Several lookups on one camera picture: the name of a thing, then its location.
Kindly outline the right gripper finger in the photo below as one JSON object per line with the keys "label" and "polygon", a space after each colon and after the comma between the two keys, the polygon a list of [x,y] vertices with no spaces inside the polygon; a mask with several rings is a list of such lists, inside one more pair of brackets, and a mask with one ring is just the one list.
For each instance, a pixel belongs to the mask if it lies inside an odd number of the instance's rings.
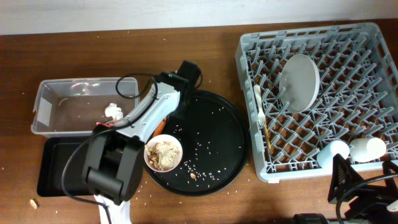
{"label": "right gripper finger", "polygon": [[[383,170],[384,175],[396,174],[397,173],[397,165],[395,163],[393,163],[392,161],[384,161],[382,163],[382,170]],[[385,183],[386,183],[387,187],[396,187],[397,186],[392,178],[386,179]]]}
{"label": "right gripper finger", "polygon": [[336,204],[343,194],[364,179],[346,162],[341,154],[333,157],[332,179],[328,202]]}

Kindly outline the light blue cup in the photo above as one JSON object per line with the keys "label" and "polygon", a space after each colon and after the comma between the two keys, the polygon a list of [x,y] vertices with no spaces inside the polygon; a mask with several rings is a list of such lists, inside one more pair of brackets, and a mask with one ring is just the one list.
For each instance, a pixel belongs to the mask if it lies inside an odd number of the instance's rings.
{"label": "light blue cup", "polygon": [[327,144],[318,154],[317,162],[322,169],[331,170],[333,167],[333,158],[335,155],[340,154],[343,159],[349,156],[349,146],[347,143],[334,140]]}

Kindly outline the white paper cup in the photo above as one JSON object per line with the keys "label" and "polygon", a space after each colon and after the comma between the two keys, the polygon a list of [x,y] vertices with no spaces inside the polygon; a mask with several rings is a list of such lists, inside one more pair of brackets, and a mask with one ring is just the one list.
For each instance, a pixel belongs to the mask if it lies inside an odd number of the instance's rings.
{"label": "white paper cup", "polygon": [[379,138],[360,138],[350,142],[350,155],[356,162],[369,162],[382,157],[386,151],[386,143]]}

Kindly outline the wooden chopstick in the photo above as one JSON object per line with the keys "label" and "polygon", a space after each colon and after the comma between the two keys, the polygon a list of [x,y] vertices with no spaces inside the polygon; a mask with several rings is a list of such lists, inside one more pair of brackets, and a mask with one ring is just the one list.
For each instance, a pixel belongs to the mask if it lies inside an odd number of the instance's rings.
{"label": "wooden chopstick", "polygon": [[270,142],[270,139],[269,139],[269,133],[268,133],[267,124],[266,124],[265,121],[263,122],[263,125],[264,125],[264,132],[265,132],[267,147],[268,147],[269,150],[271,150],[272,146],[271,146],[271,142]]}

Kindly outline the white plastic fork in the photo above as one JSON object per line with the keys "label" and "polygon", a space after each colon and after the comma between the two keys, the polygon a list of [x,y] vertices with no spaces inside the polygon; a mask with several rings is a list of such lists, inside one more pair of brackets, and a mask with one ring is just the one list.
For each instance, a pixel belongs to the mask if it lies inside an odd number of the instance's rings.
{"label": "white plastic fork", "polygon": [[259,118],[259,126],[262,128],[266,127],[266,117],[264,114],[264,110],[262,107],[262,98],[261,98],[261,89],[259,85],[253,86],[254,96],[256,99],[257,107],[258,107],[258,118]]}

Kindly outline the grey plate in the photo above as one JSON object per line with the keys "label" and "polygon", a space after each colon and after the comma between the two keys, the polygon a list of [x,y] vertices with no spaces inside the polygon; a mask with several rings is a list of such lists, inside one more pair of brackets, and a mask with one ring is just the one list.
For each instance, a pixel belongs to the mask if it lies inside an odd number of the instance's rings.
{"label": "grey plate", "polygon": [[279,91],[287,110],[301,113],[315,102],[320,88],[320,74],[315,62],[307,55],[297,54],[288,59],[282,69]]}

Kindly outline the pink bowl of food scraps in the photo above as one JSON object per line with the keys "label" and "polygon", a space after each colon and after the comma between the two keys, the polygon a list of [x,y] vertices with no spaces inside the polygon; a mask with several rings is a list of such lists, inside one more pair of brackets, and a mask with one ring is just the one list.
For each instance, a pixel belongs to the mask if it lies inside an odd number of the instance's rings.
{"label": "pink bowl of food scraps", "polygon": [[180,141],[167,134],[153,137],[144,148],[144,160],[155,172],[169,172],[176,168],[183,156]]}

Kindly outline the orange carrot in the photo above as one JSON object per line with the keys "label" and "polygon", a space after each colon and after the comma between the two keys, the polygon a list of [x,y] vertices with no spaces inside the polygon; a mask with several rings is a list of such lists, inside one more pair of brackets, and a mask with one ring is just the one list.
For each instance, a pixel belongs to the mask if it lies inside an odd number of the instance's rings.
{"label": "orange carrot", "polygon": [[158,127],[156,127],[156,129],[155,129],[155,131],[154,131],[154,133],[153,133],[153,137],[162,134],[162,132],[163,132],[163,130],[164,130],[164,127],[165,127],[165,125],[167,124],[167,119],[168,119],[168,117],[166,116],[166,117],[161,121],[161,123],[158,125]]}

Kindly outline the white napkin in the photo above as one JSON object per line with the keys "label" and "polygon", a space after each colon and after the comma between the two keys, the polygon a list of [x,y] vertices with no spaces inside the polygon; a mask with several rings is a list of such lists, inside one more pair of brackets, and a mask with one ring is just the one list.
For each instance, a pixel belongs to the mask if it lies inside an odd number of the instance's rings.
{"label": "white napkin", "polygon": [[123,119],[123,112],[120,107],[117,106],[116,103],[110,103],[104,110],[105,116],[107,118],[112,118],[113,121],[117,121]]}

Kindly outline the red snack wrapper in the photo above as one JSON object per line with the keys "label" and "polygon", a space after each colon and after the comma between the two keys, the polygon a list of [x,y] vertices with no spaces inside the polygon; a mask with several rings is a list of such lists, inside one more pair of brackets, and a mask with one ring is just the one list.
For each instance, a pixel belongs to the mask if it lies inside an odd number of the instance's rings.
{"label": "red snack wrapper", "polygon": [[100,126],[112,128],[114,126],[114,122],[107,122],[107,123],[97,122],[96,127],[100,127]]}

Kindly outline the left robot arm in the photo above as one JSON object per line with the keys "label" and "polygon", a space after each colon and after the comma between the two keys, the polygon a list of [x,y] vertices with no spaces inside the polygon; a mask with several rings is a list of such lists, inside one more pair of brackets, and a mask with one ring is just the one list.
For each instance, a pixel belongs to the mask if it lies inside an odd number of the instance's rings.
{"label": "left robot arm", "polygon": [[182,120],[190,97],[203,82],[197,65],[183,61],[177,72],[149,75],[148,94],[125,117],[95,126],[87,140],[81,178],[95,198],[101,223],[130,223],[130,200],[144,168],[144,146],[166,117]]}

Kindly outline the grey dishwasher rack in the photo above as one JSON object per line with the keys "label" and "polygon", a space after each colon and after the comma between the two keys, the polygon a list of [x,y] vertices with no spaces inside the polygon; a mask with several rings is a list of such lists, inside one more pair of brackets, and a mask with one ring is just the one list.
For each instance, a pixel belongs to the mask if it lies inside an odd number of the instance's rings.
{"label": "grey dishwasher rack", "polygon": [[[309,56],[320,74],[313,105],[287,110],[279,91],[282,69],[297,54]],[[358,171],[397,161],[397,67],[379,27],[359,23],[244,34],[235,61],[249,117],[257,177],[267,183],[328,175],[317,154],[330,142],[377,137],[386,153],[369,162],[350,160]],[[253,86],[261,89],[272,149],[259,126]]]}

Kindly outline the black plastic bin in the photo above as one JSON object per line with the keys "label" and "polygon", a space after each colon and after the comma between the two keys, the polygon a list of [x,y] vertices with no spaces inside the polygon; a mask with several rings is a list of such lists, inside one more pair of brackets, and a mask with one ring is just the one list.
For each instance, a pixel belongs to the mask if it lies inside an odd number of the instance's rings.
{"label": "black plastic bin", "polygon": [[[86,137],[57,137],[50,138],[45,142],[37,184],[39,196],[61,197],[65,195],[60,183],[63,169],[75,149],[85,140]],[[65,187],[72,195],[90,194],[81,179],[87,147],[84,145],[73,157],[65,174]]]}

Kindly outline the clear plastic bin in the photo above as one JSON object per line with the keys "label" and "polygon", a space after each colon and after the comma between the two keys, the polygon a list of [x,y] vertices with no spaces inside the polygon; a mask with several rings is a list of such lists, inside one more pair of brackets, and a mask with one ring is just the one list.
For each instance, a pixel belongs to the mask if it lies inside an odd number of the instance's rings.
{"label": "clear plastic bin", "polygon": [[52,137],[89,136],[97,123],[107,123],[105,110],[114,103],[123,115],[139,104],[139,99],[125,99],[119,94],[139,93],[135,78],[69,78],[40,83],[31,125],[34,134]]}

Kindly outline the nut shell left edge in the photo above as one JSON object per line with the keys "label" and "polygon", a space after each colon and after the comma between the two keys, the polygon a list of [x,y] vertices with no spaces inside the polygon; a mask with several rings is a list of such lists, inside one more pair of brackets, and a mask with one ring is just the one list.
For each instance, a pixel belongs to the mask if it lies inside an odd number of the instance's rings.
{"label": "nut shell left edge", "polygon": [[35,202],[34,199],[30,199],[29,203],[30,203],[30,205],[32,206],[33,209],[38,209],[38,205],[37,205],[37,203]]}

